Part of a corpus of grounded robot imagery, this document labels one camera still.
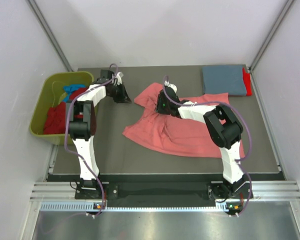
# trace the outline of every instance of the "dark red cloth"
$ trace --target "dark red cloth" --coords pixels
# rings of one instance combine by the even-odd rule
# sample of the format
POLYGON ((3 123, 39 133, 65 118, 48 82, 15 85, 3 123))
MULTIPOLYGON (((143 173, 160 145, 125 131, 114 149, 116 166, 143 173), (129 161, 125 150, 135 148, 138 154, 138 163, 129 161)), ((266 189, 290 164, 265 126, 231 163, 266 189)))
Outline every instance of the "dark red cloth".
MULTIPOLYGON (((73 100, 88 88, 82 87, 73 92, 69 99, 73 100)), ((66 103, 61 102, 56 107, 50 107, 43 127, 43 134, 64 134, 66 132, 66 103)))
POLYGON ((246 73, 245 68, 242 68, 242 74, 243 74, 243 83, 246 89, 246 95, 252 96, 250 73, 246 73))

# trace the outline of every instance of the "crumpled pink shirt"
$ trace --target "crumpled pink shirt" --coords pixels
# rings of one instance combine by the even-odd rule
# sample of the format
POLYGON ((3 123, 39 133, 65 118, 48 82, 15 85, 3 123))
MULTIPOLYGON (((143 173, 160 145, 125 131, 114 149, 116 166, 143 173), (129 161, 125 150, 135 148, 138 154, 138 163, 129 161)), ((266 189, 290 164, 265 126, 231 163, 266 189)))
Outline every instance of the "crumpled pink shirt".
MULTIPOLYGON (((164 154, 221 158, 219 147, 211 140, 204 123, 155 112, 161 90, 161 84, 153 83, 134 99, 136 104, 144 107, 144 112, 138 122, 125 127, 123 135, 145 148, 164 154)), ((228 93, 204 94, 182 99, 197 103, 209 101, 229 103, 228 93)), ((244 155, 241 142, 240 156, 244 155)))

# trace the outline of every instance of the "white wall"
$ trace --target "white wall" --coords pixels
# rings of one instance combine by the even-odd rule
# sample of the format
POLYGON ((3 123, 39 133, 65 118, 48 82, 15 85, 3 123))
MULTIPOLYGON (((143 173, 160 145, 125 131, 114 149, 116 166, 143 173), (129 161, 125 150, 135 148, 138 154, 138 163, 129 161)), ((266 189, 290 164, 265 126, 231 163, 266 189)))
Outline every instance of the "white wall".
POLYGON ((300 187, 300 0, 295 1, 254 75, 286 174, 300 187))
POLYGON ((25 0, 0 1, 0 240, 15 240, 51 145, 28 127, 44 80, 65 69, 25 0))
POLYGON ((250 65, 286 0, 37 0, 73 69, 250 65))

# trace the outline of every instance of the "blue cloth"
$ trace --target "blue cloth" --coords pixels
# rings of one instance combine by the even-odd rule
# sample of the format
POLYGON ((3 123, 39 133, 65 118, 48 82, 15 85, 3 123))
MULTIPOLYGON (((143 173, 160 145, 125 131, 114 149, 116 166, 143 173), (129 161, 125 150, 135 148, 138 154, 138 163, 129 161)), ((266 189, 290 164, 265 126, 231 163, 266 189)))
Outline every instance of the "blue cloth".
POLYGON ((70 95, 77 91, 80 88, 86 88, 84 84, 71 84, 69 86, 64 86, 63 90, 66 92, 66 97, 62 100, 62 102, 67 102, 69 100, 70 95))
POLYGON ((242 65, 211 65, 202 68, 205 94, 246 96, 242 65))

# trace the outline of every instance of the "red cloth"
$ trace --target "red cloth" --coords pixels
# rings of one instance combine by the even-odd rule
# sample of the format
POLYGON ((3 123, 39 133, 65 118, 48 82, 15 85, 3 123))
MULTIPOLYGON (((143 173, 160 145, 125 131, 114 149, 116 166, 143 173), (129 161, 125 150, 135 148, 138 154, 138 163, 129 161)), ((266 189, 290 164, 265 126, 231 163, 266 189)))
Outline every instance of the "red cloth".
MULTIPOLYGON (((123 135, 145 148, 164 154, 221 158, 220 149, 211 140, 205 124, 155 112, 160 90, 162 85, 153 83, 134 99, 136 104, 144 107, 144 112, 137 123, 125 127, 123 135)), ((228 93, 205 94, 185 99, 197 103, 208 101, 229 103, 228 93)), ((241 142, 240 156, 244 155, 241 142)))
POLYGON ((243 83, 244 83, 245 89, 246 89, 246 95, 252 96, 250 73, 246 73, 246 70, 243 67, 242 74, 243 74, 243 83))
MULTIPOLYGON (((88 88, 82 87, 73 92, 69 99, 73 100, 88 88)), ((56 107, 50 107, 43 127, 43 134, 64 134, 66 132, 66 103, 61 102, 56 107)))

